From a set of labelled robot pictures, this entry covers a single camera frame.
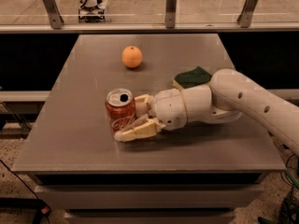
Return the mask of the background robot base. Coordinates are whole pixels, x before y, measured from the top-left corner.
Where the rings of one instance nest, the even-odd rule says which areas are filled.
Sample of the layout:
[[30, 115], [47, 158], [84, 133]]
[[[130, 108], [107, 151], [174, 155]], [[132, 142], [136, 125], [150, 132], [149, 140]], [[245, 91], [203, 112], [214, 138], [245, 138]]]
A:
[[78, 8], [79, 23], [97, 23], [106, 21], [107, 0], [80, 0]]

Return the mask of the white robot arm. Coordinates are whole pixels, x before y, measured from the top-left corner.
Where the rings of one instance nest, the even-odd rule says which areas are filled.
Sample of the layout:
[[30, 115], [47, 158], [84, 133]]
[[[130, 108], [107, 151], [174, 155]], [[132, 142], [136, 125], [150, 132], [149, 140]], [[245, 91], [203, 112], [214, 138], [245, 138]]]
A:
[[136, 121], [115, 132], [129, 142], [176, 130], [196, 121], [218, 124], [245, 114], [299, 155], [299, 107], [232, 69], [221, 69], [203, 84], [186, 88], [179, 79], [170, 90], [135, 98]]

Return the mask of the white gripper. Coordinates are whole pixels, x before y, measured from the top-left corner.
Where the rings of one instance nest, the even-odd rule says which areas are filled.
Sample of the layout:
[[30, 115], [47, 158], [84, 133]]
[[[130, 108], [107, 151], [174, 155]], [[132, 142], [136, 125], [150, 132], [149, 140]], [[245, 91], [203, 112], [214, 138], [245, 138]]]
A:
[[149, 138], [157, 135], [163, 128], [172, 131], [184, 127], [187, 123], [185, 104], [181, 92], [177, 89], [160, 91], [154, 97], [143, 94], [135, 98], [135, 113], [138, 118], [149, 114], [151, 109], [157, 119], [147, 119], [127, 131], [117, 131], [114, 139], [129, 142]]

